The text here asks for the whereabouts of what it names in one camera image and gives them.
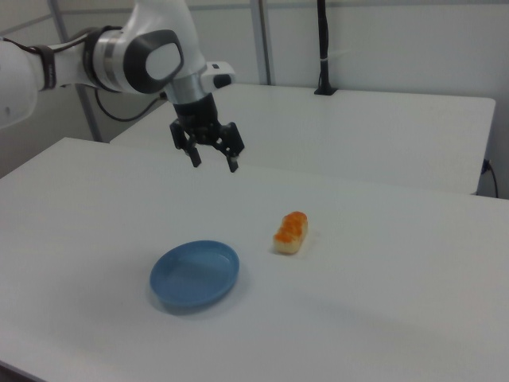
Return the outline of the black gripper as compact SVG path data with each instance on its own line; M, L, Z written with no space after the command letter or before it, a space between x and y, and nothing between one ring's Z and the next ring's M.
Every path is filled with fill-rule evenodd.
M227 159L231 173L239 168L238 158L244 150L244 143L235 123L221 125L212 94L187 104L175 104L177 118L169 129L174 146L183 150L192 165L198 167L201 158L196 144L212 146Z

